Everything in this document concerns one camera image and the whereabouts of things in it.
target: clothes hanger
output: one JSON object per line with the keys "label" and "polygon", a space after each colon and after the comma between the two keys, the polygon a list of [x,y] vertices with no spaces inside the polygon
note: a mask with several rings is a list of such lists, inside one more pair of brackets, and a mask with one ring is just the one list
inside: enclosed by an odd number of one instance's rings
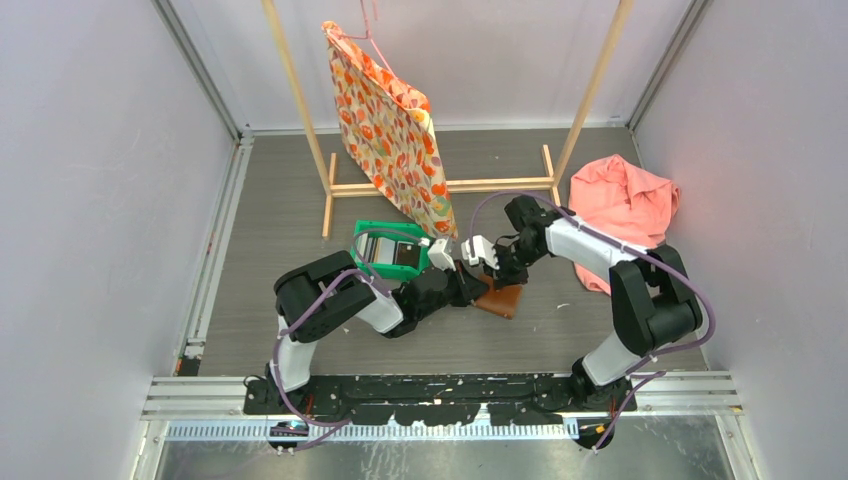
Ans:
{"label": "clothes hanger", "polygon": [[[371,22],[368,21],[368,12],[365,10],[365,0],[359,0],[359,6],[362,7],[362,19],[365,21],[365,36],[358,37],[355,35],[342,35],[342,38],[352,38],[354,40],[368,40],[371,42],[371,46],[374,47],[374,51],[377,52],[377,55],[380,57],[380,60],[383,62],[383,65],[386,66],[386,70],[389,71],[392,75],[395,72],[392,71],[392,67],[389,66],[389,62],[386,61],[386,58],[383,57],[383,52],[380,51],[380,47],[377,46],[377,43],[374,42],[374,37],[371,35]],[[374,20],[378,20],[377,16],[377,0],[371,0],[371,7],[374,12]]]}

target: gray wooden floor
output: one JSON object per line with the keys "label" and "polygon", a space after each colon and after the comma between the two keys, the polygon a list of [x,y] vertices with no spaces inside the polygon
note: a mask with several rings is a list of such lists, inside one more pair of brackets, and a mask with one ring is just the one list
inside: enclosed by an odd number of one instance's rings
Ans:
{"label": "gray wooden floor", "polygon": [[[541,176],[545,174],[542,144],[550,146],[556,161],[567,132],[440,132],[438,141],[449,179]],[[339,182],[367,181],[344,154],[338,135],[322,135],[320,141],[325,156],[342,155]],[[563,203],[574,172],[615,153],[638,162],[627,130],[583,130],[560,185]],[[453,197],[461,238],[467,236],[474,207],[485,197]],[[321,256],[348,249],[356,220],[405,220],[383,197],[341,199],[336,202],[332,237],[325,242],[321,239],[324,198],[305,137],[256,139],[201,362],[202,375],[262,373],[276,335],[274,281]],[[475,233],[490,239],[512,233],[503,213],[507,201],[509,197],[490,202],[480,214]],[[312,372],[570,371],[577,358],[611,331],[608,297],[586,291],[571,262],[548,259],[530,270],[530,283],[514,320],[473,307],[446,308],[425,319],[415,332],[395,340],[352,320],[321,340]],[[704,361],[700,351],[693,350],[664,357],[654,367],[703,369]]]}

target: pink towel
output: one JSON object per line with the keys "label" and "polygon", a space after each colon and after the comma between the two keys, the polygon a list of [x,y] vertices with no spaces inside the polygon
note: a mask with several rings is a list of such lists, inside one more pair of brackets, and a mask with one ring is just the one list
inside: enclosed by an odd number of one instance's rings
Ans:
{"label": "pink towel", "polygon": [[[587,164],[571,177],[568,207],[606,233],[653,248],[665,240],[679,202],[680,189],[671,180],[613,155]],[[586,288],[609,295],[605,281],[580,265],[575,268]]]}

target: wooden rack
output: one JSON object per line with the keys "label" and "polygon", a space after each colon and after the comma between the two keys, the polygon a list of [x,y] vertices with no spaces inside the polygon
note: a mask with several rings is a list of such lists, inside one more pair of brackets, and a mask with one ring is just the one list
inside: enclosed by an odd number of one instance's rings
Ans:
{"label": "wooden rack", "polygon": [[[336,183],[336,171],[338,168],[335,153],[330,154],[330,169],[329,171],[327,170],[324,154],[321,153],[321,146],[318,144],[318,137],[315,135],[312,117],[309,115],[309,108],[306,106],[306,100],[303,97],[303,90],[300,87],[300,80],[294,68],[294,62],[291,58],[291,52],[289,51],[282,22],[274,6],[274,0],[262,0],[262,7],[265,10],[265,16],[271,27],[271,33],[274,36],[274,42],[277,45],[280,60],[283,62],[283,67],[289,79],[289,86],[291,87],[297,110],[300,113],[303,128],[306,131],[306,138],[309,141],[309,149],[312,151],[312,158],[315,160],[315,167],[318,169],[318,177],[321,178],[321,185],[324,187],[324,193],[327,196],[324,204],[324,226],[321,232],[321,236],[327,240],[330,238],[330,226],[333,221],[333,203],[336,199],[345,197],[371,197],[381,194],[370,183]],[[589,114],[592,101],[595,99],[595,94],[598,92],[598,87],[600,87],[601,80],[606,73],[607,66],[632,8],[633,0],[620,0],[618,3],[609,31],[604,39],[604,44],[601,47],[601,52],[598,55],[598,60],[595,63],[595,68],[592,71],[589,85],[583,94],[580,107],[577,109],[577,116],[568,130],[568,136],[565,139],[565,145],[560,153],[556,168],[554,168],[551,162],[548,146],[542,145],[542,162],[545,166],[545,172],[547,172],[546,176],[448,180],[447,187],[451,195],[471,192],[498,192],[501,190],[548,190],[551,193],[551,199],[557,205],[560,205],[559,182],[565,173],[565,167],[568,165],[568,160],[574,151],[577,137],[580,135],[580,130],[583,128],[583,123]]]}

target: green plastic crate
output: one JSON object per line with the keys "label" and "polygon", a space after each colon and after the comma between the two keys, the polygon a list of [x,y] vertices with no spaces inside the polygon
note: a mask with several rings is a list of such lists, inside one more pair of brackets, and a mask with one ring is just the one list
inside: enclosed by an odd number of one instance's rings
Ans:
{"label": "green plastic crate", "polygon": [[[414,223],[395,223],[395,222],[372,222],[369,220],[357,220],[356,228],[353,230],[353,234],[368,230],[371,228],[391,228],[393,230],[397,230],[399,232],[408,233],[410,235],[414,235],[416,237],[428,237],[424,230],[421,229],[418,225]],[[369,233],[369,237],[373,236],[374,238],[388,238],[389,240],[400,240],[400,241],[409,241],[406,237],[402,237],[400,235],[394,233]],[[356,266],[359,267],[363,272],[371,275],[371,272],[368,271],[368,268],[356,258],[356,253],[354,253],[354,249],[356,248],[356,242],[354,242],[353,247],[350,249],[350,255],[353,257],[356,262]],[[391,278],[393,280],[400,280],[402,282],[408,282],[409,280],[415,278],[422,270],[430,266],[430,259],[427,257],[427,249],[421,248],[421,256],[418,259],[418,268],[408,267],[406,265],[386,265],[381,263],[372,263],[372,267],[377,273],[380,274],[383,278]]]}

